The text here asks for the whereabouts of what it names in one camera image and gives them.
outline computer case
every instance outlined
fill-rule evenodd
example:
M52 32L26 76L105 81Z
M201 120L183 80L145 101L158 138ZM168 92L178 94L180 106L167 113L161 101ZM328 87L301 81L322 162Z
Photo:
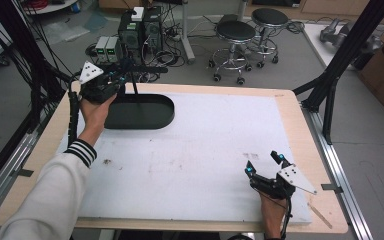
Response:
M118 27L118 37L120 43L127 50L141 51L144 43L144 29L142 22L133 22L131 13L124 13L121 16Z
M152 7L145 10L143 25L145 29L145 38L148 42L148 50L156 52L163 50L161 7Z

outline black mount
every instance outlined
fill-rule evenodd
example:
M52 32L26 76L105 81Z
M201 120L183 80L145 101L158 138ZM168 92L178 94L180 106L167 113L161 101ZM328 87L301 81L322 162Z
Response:
M272 151L270 155L278 165L281 165L282 169L291 166L283 154L278 155L277 152ZM263 192L273 199L291 198L292 194L295 192L295 187L285 181L279 174L276 174L276 178L272 179L258 175L257 170L250 161L248 161L246 165L245 173L248 176L249 184L253 189L258 192Z
M302 107L307 108L310 112L318 112L320 104L326 98L322 133L328 144L332 144L330 134L333 105L336 85L338 84L339 78L357 56L363 44L371 36L383 18L384 0L371 0L325 71L316 79L293 90L295 95L299 95L314 88L310 96L302 102Z

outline power supply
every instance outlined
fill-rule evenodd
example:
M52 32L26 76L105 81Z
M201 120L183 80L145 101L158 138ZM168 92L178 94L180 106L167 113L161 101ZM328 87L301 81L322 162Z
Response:
M108 62L118 62L122 57L120 40L118 37L110 37L107 45L105 46L105 52L107 53Z
M98 55L99 62L108 62L107 54L105 52L105 46L107 46L109 37L100 37L98 43L95 46L96 54Z
M143 18L148 49L156 52L163 50L161 12L160 6L153 7L145 11Z

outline white bracket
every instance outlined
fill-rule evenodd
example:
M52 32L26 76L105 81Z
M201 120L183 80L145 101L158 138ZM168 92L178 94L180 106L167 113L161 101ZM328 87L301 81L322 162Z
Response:
M280 170L278 174L292 186L301 188L302 190L312 194L317 194L316 189L313 187L310 181L307 180L307 178L295 164L292 164L291 166L286 168L282 168L282 170Z
M85 65L83 65L83 70L80 74L79 82L80 84L85 84L103 73L104 71L102 69L93 65L89 61L86 61Z

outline striped cuff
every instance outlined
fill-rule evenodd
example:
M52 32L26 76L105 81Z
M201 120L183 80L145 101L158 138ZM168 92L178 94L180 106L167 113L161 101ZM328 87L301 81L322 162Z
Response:
M95 149L81 139L74 141L64 153L76 155L88 168L97 157Z

